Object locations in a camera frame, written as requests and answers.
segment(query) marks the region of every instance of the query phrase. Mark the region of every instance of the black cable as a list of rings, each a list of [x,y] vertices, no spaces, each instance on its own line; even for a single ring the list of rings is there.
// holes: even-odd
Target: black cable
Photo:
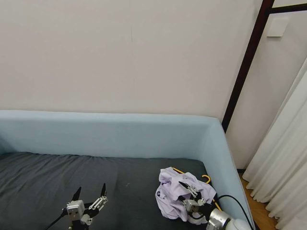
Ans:
[[[251,228],[252,230],[254,230],[254,229],[253,229],[253,226],[251,225],[251,223],[250,223],[250,221],[249,221],[249,218],[248,218],[248,216],[247,216],[247,214],[246,214],[244,208],[243,208],[242,205],[241,205],[241,203],[240,203],[236,198],[234,198],[232,195],[222,195],[222,196],[218,197],[216,200],[219,200],[219,199],[221,199],[221,198],[223,198],[223,197],[230,197],[230,198],[233,198],[233,199],[240,205],[240,207],[241,207],[241,209],[242,209],[242,211],[243,211],[243,213],[244,213],[246,219],[248,220],[248,224],[249,224],[250,228]]]
[[[52,225],[54,225],[56,222],[58,222],[62,217],[66,216],[66,215],[67,215],[67,210],[63,209],[61,215],[58,218],[56,218],[51,224],[49,224],[44,230],[49,229]]]

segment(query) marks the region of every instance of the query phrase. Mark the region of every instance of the light switch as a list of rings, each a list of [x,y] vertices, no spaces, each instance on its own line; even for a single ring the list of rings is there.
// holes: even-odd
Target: light switch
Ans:
[[[282,37],[288,25],[288,17],[276,17],[271,22],[267,37]]]

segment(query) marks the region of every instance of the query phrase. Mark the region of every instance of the bed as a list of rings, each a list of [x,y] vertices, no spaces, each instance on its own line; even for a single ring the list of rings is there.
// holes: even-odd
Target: bed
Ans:
[[[0,111],[1,229],[43,229],[82,186],[109,202],[91,229],[204,229],[162,217],[154,193],[169,166],[208,174],[251,214],[219,120],[186,115]],[[222,209],[244,219],[236,202]],[[52,229],[66,229],[67,218]]]

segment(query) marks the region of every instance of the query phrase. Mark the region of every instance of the white wall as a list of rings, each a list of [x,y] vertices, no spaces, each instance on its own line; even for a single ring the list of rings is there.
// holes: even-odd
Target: white wall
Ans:
[[[276,0],[275,7],[306,3]],[[282,38],[264,32],[226,133],[237,168],[245,168],[256,152],[293,80],[307,58],[307,12],[271,15],[289,17]]]
[[[222,119],[253,0],[0,0],[0,109]]]

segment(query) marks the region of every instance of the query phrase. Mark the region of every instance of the robotic arm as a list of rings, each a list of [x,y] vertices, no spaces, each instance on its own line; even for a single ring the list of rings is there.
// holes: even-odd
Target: robotic arm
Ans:
[[[208,220],[206,230],[252,230],[245,221],[241,219],[233,219],[227,213],[214,208],[211,204],[207,204],[204,199],[202,199],[201,193],[195,187],[180,181],[179,183],[191,193],[189,199],[180,196],[179,200],[183,202],[188,215],[192,218],[200,219],[206,217]],[[193,213],[200,214],[200,217],[195,218]]]
[[[98,215],[99,211],[105,206],[108,201],[106,196],[106,184],[103,185],[99,198],[93,203],[84,203],[79,200],[81,187],[73,195],[71,202],[67,203],[67,207],[62,209],[62,214],[53,221],[45,230],[49,229],[57,221],[64,216],[69,216],[71,225],[69,230],[88,230],[93,222],[93,218]]]

